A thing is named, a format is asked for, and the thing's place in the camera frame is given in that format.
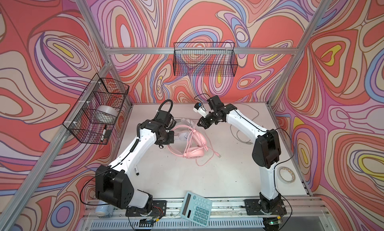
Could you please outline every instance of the metal bar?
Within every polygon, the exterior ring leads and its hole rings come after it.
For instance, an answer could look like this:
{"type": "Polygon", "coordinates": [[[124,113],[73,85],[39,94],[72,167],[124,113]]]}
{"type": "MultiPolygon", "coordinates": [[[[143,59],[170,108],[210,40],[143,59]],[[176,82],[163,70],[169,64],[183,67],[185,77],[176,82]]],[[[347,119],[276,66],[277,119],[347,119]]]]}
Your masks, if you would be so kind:
{"type": "MultiPolygon", "coordinates": [[[[161,219],[153,224],[153,227],[139,227],[139,219],[132,218],[132,221],[128,219],[99,219],[94,220],[91,224],[89,223],[85,229],[80,229],[81,231],[111,231],[111,230],[130,230],[131,226],[134,230],[197,230],[202,228],[202,226],[197,225],[187,219],[177,218],[177,219],[161,219]]],[[[208,221],[208,229],[212,230],[239,230],[239,229],[249,229],[255,230],[258,228],[264,228],[263,219],[259,217],[237,217],[237,218],[211,218],[208,221]]]]}
{"type": "MultiPolygon", "coordinates": [[[[74,1],[76,2],[77,6],[79,7],[80,13],[83,15],[84,21],[87,24],[89,31],[90,31],[93,39],[95,40],[96,45],[97,45],[101,55],[103,56],[104,60],[107,63],[112,63],[111,57],[106,52],[105,43],[104,43],[104,41],[100,35],[99,29],[97,28],[97,25],[93,19],[91,10],[89,9],[86,0],[74,0],[74,1]]],[[[112,77],[116,80],[121,81],[120,75],[118,74],[115,66],[113,66],[113,68],[111,68],[110,70],[111,70],[112,77]]]]}
{"type": "MultiPolygon", "coordinates": [[[[328,217],[331,214],[329,210],[325,207],[324,201],[321,197],[315,196],[286,196],[287,200],[290,202],[292,209],[294,210],[292,216],[324,216],[328,217]]],[[[244,205],[245,199],[259,199],[259,197],[233,197],[233,198],[209,198],[212,200],[212,212],[211,218],[237,218],[237,217],[247,217],[247,212],[244,208],[241,208],[240,205],[244,205]]],[[[175,219],[180,218],[180,210],[184,198],[165,198],[162,200],[167,201],[166,216],[164,219],[175,219]]],[[[98,200],[90,200],[89,203],[97,204],[98,200]]],[[[291,213],[291,208],[286,200],[284,200],[286,210],[288,215],[291,213]]],[[[94,213],[95,207],[88,206],[84,216],[87,216],[87,219],[99,219],[94,213]]],[[[115,209],[112,217],[109,219],[126,219],[124,209],[115,209]]],[[[276,217],[276,215],[257,215],[257,217],[276,217]]]]}
{"type": "Polygon", "coordinates": [[[305,46],[309,42],[311,36],[313,35],[314,31],[316,30],[316,27],[318,26],[319,22],[321,21],[322,17],[324,16],[325,12],[327,11],[327,8],[331,4],[332,0],[321,0],[319,3],[319,6],[317,7],[316,11],[314,12],[314,15],[312,19],[310,20],[308,27],[304,31],[303,36],[301,37],[301,40],[298,45],[298,51],[296,54],[291,57],[291,62],[288,62],[283,74],[277,81],[275,87],[273,88],[272,94],[270,95],[268,99],[268,103],[273,103],[274,100],[277,98],[277,96],[280,93],[280,90],[285,86],[288,77],[290,76],[291,72],[294,70],[295,64],[299,61],[301,54],[303,53],[305,46]]]}
{"type": "MultiPolygon", "coordinates": [[[[185,103],[177,103],[177,104],[195,104],[197,101],[195,101],[195,102],[185,102],[185,103]]],[[[235,101],[235,102],[231,102],[232,104],[242,104],[242,103],[244,103],[244,102],[241,102],[241,101],[235,101]]],[[[257,101],[257,102],[247,102],[247,104],[248,103],[266,103],[266,102],[264,102],[264,101],[257,101]]],[[[137,104],[139,104],[139,105],[159,105],[159,103],[133,103],[132,105],[137,105],[137,104]]]]}
{"type": "MultiPolygon", "coordinates": [[[[104,66],[99,71],[100,77],[104,77],[108,73],[109,67],[110,63],[104,64],[104,66]]],[[[66,120],[74,119],[75,115],[81,109],[83,101],[86,101],[95,85],[96,80],[92,80],[87,90],[84,91],[84,94],[80,98],[79,102],[76,103],[75,107],[66,118],[66,120]]],[[[13,195],[12,199],[9,201],[2,214],[0,215],[0,230],[12,230],[13,225],[17,221],[29,199],[35,192],[36,188],[39,186],[41,180],[44,178],[46,172],[52,165],[55,157],[60,152],[69,136],[70,132],[62,125],[59,131],[56,133],[55,137],[49,143],[48,147],[45,149],[44,153],[37,160],[35,166],[29,172],[20,188],[16,191],[15,195],[13,195]]]]}
{"type": "MultiPolygon", "coordinates": [[[[271,106],[270,106],[269,104],[266,104],[266,108],[268,109],[269,114],[271,114],[272,120],[273,120],[273,122],[275,123],[276,128],[279,128],[279,123],[277,122],[277,118],[276,118],[274,112],[272,111],[271,106]]],[[[286,148],[287,150],[290,150],[290,149],[291,149],[291,141],[290,141],[290,140],[287,140],[287,139],[285,138],[285,132],[284,132],[284,131],[281,131],[281,129],[278,129],[277,132],[280,134],[280,137],[283,138],[283,142],[284,142],[285,148],[286,148]]],[[[296,159],[292,158],[291,160],[292,160],[293,165],[295,166],[295,169],[296,169],[297,173],[300,175],[299,178],[303,181],[304,186],[305,186],[305,189],[307,190],[308,194],[309,194],[310,196],[313,196],[313,193],[312,193],[312,191],[311,191],[311,188],[308,186],[308,183],[305,181],[303,172],[300,170],[299,165],[298,165],[297,162],[296,162],[296,159]]]]}
{"type": "Polygon", "coordinates": [[[340,231],[334,222],[333,216],[319,216],[324,231],[340,231]]]}
{"type": "MultiPolygon", "coordinates": [[[[193,48],[194,50],[223,49],[223,48],[193,48]]],[[[235,54],[296,54],[297,48],[234,48],[235,54]]],[[[173,54],[174,48],[114,48],[107,47],[106,52],[113,54],[173,54]]]]}

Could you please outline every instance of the black wire basket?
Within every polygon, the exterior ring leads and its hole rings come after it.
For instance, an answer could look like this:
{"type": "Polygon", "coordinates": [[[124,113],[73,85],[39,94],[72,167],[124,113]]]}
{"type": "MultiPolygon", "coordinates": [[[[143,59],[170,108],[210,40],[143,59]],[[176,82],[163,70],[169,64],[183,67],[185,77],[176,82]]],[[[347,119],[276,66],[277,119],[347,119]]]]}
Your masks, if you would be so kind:
{"type": "Polygon", "coordinates": [[[81,109],[73,120],[68,121],[67,116],[63,125],[81,143],[105,145],[127,98],[129,86],[113,78],[100,78],[96,75],[92,80],[96,79],[97,83],[81,109]]]}
{"type": "Polygon", "coordinates": [[[176,42],[173,71],[175,76],[235,76],[238,67],[233,51],[235,43],[176,42]]]}

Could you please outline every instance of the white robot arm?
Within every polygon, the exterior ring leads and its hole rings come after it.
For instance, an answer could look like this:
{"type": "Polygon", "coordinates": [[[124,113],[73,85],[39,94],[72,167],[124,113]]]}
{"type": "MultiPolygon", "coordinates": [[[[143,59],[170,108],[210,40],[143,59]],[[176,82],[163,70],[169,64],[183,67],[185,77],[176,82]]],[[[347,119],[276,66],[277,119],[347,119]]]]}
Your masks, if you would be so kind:
{"type": "Polygon", "coordinates": [[[121,209],[137,207],[140,214],[151,212],[152,195],[134,189],[129,175],[151,145],[156,144],[163,148],[163,145],[174,142],[174,132],[171,129],[176,122],[171,123],[172,106],[170,99],[165,100],[153,119],[137,125],[136,138],[124,152],[108,166],[99,166],[96,170],[96,198],[121,209]],[[163,111],[161,108],[166,102],[170,102],[171,106],[168,111],[163,111]]]}
{"type": "Polygon", "coordinates": [[[198,126],[207,129],[213,123],[227,122],[254,140],[252,158],[260,167],[260,206],[264,213],[269,213],[281,200],[274,180],[274,168],[281,154],[277,131],[267,130],[257,125],[245,117],[234,105],[224,105],[217,95],[209,98],[207,102],[213,112],[207,113],[201,103],[195,104],[194,111],[203,116],[197,123],[198,126]]]}
{"type": "MultiPolygon", "coordinates": [[[[245,117],[232,104],[224,105],[218,96],[207,100],[214,112],[207,113],[200,103],[195,105],[194,111],[203,117],[198,126],[209,128],[213,123],[228,122],[242,131],[251,140],[255,140],[252,158],[260,166],[261,192],[260,206],[265,213],[269,213],[281,200],[275,189],[274,167],[281,154],[279,138],[276,130],[267,130],[245,117]]],[[[124,209],[128,206],[137,207],[142,214],[152,210],[152,196],[141,190],[134,189],[129,175],[137,166],[148,148],[153,145],[167,145],[174,142],[174,132],[170,131],[175,122],[170,124],[172,115],[172,101],[164,101],[155,118],[146,120],[137,126],[137,137],[128,145],[109,166],[101,165],[96,171],[96,197],[104,202],[124,209]],[[171,108],[168,112],[161,110],[164,103],[169,101],[171,108]]]]}

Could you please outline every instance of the psychedelic wallpaper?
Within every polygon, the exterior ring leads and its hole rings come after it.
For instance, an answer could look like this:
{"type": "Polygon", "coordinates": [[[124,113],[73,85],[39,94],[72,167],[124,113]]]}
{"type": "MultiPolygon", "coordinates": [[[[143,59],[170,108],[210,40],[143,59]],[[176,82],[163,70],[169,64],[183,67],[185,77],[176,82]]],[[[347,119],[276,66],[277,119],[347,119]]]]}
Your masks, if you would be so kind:
{"type": "MultiPolygon", "coordinates": [[[[73,0],[0,0],[0,212],[103,64],[73,0]]],[[[67,140],[14,230],[74,228],[123,120],[108,145],[67,140]]]]}
{"type": "MultiPolygon", "coordinates": [[[[173,47],[234,41],[236,47],[296,47],[320,0],[87,0],[106,46],[173,47]]],[[[266,101],[290,55],[238,55],[235,78],[175,77],[173,55],[113,55],[134,103],[199,93],[266,101]]]]}
{"type": "Polygon", "coordinates": [[[384,230],[384,0],[334,0],[273,104],[341,230],[384,230]]]}

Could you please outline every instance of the calculator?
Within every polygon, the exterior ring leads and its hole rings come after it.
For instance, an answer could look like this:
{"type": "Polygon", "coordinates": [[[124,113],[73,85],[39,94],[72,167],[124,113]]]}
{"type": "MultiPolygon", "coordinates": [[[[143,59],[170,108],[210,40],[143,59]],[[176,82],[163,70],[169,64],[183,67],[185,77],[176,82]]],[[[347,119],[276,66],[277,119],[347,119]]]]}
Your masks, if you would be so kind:
{"type": "Polygon", "coordinates": [[[181,206],[180,216],[191,222],[207,227],[211,209],[211,200],[188,191],[181,206]]]}

